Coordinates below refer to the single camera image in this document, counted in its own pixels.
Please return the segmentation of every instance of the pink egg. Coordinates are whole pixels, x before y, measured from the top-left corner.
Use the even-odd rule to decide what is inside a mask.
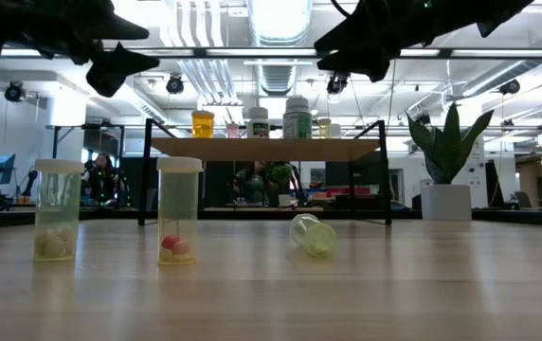
[[[191,250],[188,242],[177,242],[172,248],[173,255],[185,255]]]

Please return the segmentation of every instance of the white planter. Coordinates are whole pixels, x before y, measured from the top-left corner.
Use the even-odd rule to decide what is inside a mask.
[[[288,207],[290,206],[290,200],[292,197],[290,194],[280,194],[280,207]]]
[[[423,219],[428,221],[470,221],[471,189],[468,185],[423,186]]]

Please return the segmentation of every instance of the container lid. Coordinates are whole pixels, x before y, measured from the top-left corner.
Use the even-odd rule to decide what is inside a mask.
[[[297,108],[297,107],[306,107],[307,112],[309,111],[309,100],[302,96],[292,96],[286,101],[286,109],[288,108]]]
[[[267,110],[267,108],[253,107],[253,108],[250,108],[250,110],[248,110],[248,115],[250,116],[250,119],[253,119],[253,118],[268,119],[269,111]]]
[[[191,113],[191,116],[192,117],[210,117],[210,118],[214,118],[214,113],[211,113],[211,112],[208,112],[208,111],[205,111],[205,110],[195,110]]]
[[[200,172],[202,160],[192,157],[162,157],[157,159],[157,170],[164,172]]]
[[[35,170],[54,174],[81,174],[83,163],[74,160],[40,159],[35,160]]]

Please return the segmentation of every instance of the potted plant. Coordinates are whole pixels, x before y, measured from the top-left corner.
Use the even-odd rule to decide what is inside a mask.
[[[478,136],[488,127],[494,111],[478,117],[470,128],[461,130],[457,104],[448,110],[443,131],[429,130],[408,116],[412,140],[425,153],[425,165],[434,185],[423,186],[423,219],[434,221],[471,220],[471,189],[452,185],[452,180],[467,162]]]
[[[286,164],[275,164],[270,171],[269,178],[271,181],[280,185],[283,188],[285,184],[292,178],[292,168]],[[290,194],[279,194],[280,206],[290,206]]]

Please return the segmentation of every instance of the person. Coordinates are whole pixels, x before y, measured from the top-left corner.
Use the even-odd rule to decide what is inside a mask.
[[[268,205],[269,195],[276,194],[278,188],[267,176],[265,161],[254,161],[251,167],[238,171],[233,179],[233,196],[244,198],[249,205]]]
[[[109,154],[100,153],[94,161],[94,167],[87,170],[81,179],[90,188],[90,199],[102,203],[115,197],[119,177]]]

